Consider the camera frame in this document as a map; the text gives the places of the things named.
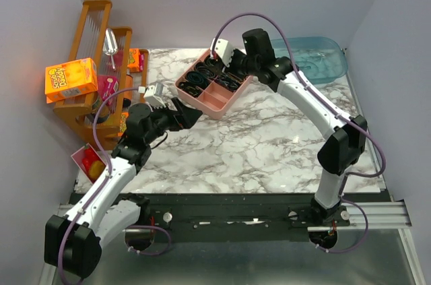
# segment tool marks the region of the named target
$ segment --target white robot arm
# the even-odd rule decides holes
[[[326,143],[317,154],[323,167],[319,188],[312,201],[314,222],[321,223],[332,218],[340,203],[340,194],[345,184],[346,170],[359,159],[364,152],[365,137],[350,125],[339,119],[350,118],[351,122],[367,129],[367,122],[362,116],[351,117],[330,100],[323,96],[299,71],[294,71],[290,59],[276,58],[268,33],[254,29],[242,35],[246,54],[223,39],[218,39],[215,53],[219,60],[225,59],[228,73],[245,76],[256,76],[262,84],[293,102],[317,127]],[[323,99],[339,114],[335,116],[325,107]]]
[[[117,196],[142,169],[151,155],[150,144],[167,131],[190,129],[202,115],[200,110],[171,99],[176,110],[162,102],[163,85],[156,83],[145,92],[150,104],[129,109],[126,131],[112,151],[112,171],[105,171],[84,197],[64,216],[52,216],[45,226],[45,262],[61,266],[81,278],[96,268],[102,249],[126,227],[149,219],[148,200],[129,195],[108,212]]]

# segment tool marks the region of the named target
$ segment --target white marble tabletop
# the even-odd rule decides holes
[[[166,99],[177,96],[175,80],[205,49],[150,51],[148,82],[162,82]],[[139,85],[140,77],[135,77]],[[339,108],[356,114],[346,77],[317,86]],[[225,116],[203,115],[191,130],[169,133],[123,192],[136,193],[314,193],[323,138],[290,101],[254,81]],[[374,172],[367,146],[354,166]],[[91,182],[80,172],[75,191]],[[346,192],[379,192],[379,179],[350,177]]]

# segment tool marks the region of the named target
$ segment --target purple cable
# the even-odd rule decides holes
[[[129,228],[161,231],[168,238],[168,244],[166,245],[166,247],[162,251],[156,251],[155,253],[146,253],[145,251],[136,250],[132,246],[127,245],[130,251],[133,251],[134,253],[137,253],[138,255],[159,256],[159,255],[167,252],[170,248],[170,245],[172,244],[172,238],[170,237],[169,232],[164,230],[163,228],[158,227],[158,226],[130,226]]]
[[[93,137],[94,137],[94,141],[96,142],[96,145],[99,147],[99,150],[102,152],[103,156],[106,159],[106,162],[108,163],[108,174],[105,175],[104,180],[102,181],[102,183],[99,185],[99,187],[97,188],[97,190],[92,194],[92,196],[87,200],[87,202],[85,202],[82,205],[82,210],[85,211],[90,204],[94,201],[94,199],[97,197],[97,195],[99,195],[100,191],[103,190],[103,188],[105,187],[105,185],[107,184],[107,182],[109,181],[109,176],[112,172],[112,163],[110,162],[110,158],[108,153],[106,152],[105,149],[103,149],[102,145],[99,142],[99,139],[97,138],[97,130],[96,130],[96,126],[97,126],[97,121],[99,119],[100,113],[102,112],[103,107],[106,105],[106,103],[108,103],[108,101],[111,98],[114,98],[115,96],[119,95],[120,93],[123,92],[127,92],[127,91],[136,91],[137,88],[123,88],[122,90],[119,90],[113,94],[111,94],[105,101],[103,101],[102,105],[100,105],[100,108],[98,109],[96,116],[94,117],[94,122],[93,122]],[[81,213],[76,214],[76,217],[72,220],[72,222],[70,222],[69,226],[66,229],[65,235],[63,236],[63,239],[61,240],[61,244],[60,244],[60,249],[59,249],[59,258],[57,261],[57,265],[58,265],[58,270],[59,270],[59,275],[60,275],[60,279],[63,282],[64,285],[73,285],[72,283],[69,283],[69,281],[66,279],[66,275],[65,275],[65,271],[63,269],[63,255],[65,252],[65,247],[66,247],[66,242],[67,242],[67,238],[69,238],[70,233],[72,232],[73,227],[75,226],[76,222],[78,221],[79,217],[81,216]],[[78,281],[78,283],[76,283],[76,285],[81,285],[84,279],[80,279]]]
[[[319,248],[321,251],[324,251],[326,253],[348,253],[350,251],[353,251],[356,248],[358,248],[362,243],[364,243],[366,237],[368,236],[368,227],[369,227],[369,224],[368,224],[368,218],[367,218],[367,216],[365,214],[364,209],[362,209],[358,204],[356,204],[356,203],[354,203],[352,201],[348,201],[348,200],[346,200],[344,198],[341,198],[341,201],[344,202],[344,203],[353,205],[353,206],[357,207],[361,211],[362,215],[364,216],[364,220],[365,220],[364,234],[362,235],[361,239],[357,243],[355,243],[353,246],[351,246],[349,248],[346,248],[346,249],[325,249],[323,247],[317,246],[317,248]]]
[[[300,81],[300,83],[304,86],[304,88],[306,90],[308,90],[311,95],[313,95],[321,104],[323,104],[323,106],[325,108],[327,108],[329,111],[331,111],[332,114],[335,115],[335,117],[337,117],[338,119],[344,121],[345,123],[347,123],[348,125],[352,126],[353,128],[355,128],[356,130],[358,130],[360,133],[364,134],[371,142],[372,144],[376,147],[377,151],[380,154],[380,158],[381,158],[381,168],[378,172],[373,173],[373,174],[364,174],[362,172],[347,172],[345,175],[349,176],[349,175],[356,175],[356,176],[361,176],[361,177],[377,177],[378,175],[383,174],[383,172],[386,169],[386,156],[383,153],[383,149],[381,148],[381,146],[378,144],[378,142],[371,136],[371,134],[369,134],[367,131],[363,130],[361,127],[357,126],[356,124],[354,124],[353,122],[351,122],[349,119],[344,118],[343,116],[341,116],[334,108],[332,108],[332,106],[330,104],[328,104],[328,102],[326,102],[323,98],[321,98],[313,89],[308,89],[308,84],[304,81],[304,79],[299,75],[299,71],[298,68],[296,67],[295,64],[295,59],[294,59],[294,54],[292,52],[292,49],[290,48],[290,43],[288,42],[288,39],[286,38],[286,36],[283,33],[283,30],[281,30],[281,28],[271,19],[268,18],[266,15],[263,15],[261,13],[256,13],[256,12],[245,12],[245,13],[240,13],[236,16],[234,16],[233,18],[230,18],[217,32],[215,38],[214,38],[214,43],[213,46],[211,48],[211,55],[214,55],[214,51],[216,48],[216,41],[218,40],[218,38],[220,37],[220,34],[222,34],[224,28],[226,28],[228,26],[228,24],[230,24],[230,22],[234,21],[235,19],[244,17],[246,15],[254,15],[260,18],[263,18],[265,20],[267,20],[268,22],[270,22],[275,29],[277,29],[277,31],[280,33],[280,36],[283,38],[284,43],[286,44],[286,47],[288,49],[289,52],[289,56],[290,56],[290,61],[292,62],[292,67],[294,68],[295,74],[298,78],[298,80]]]

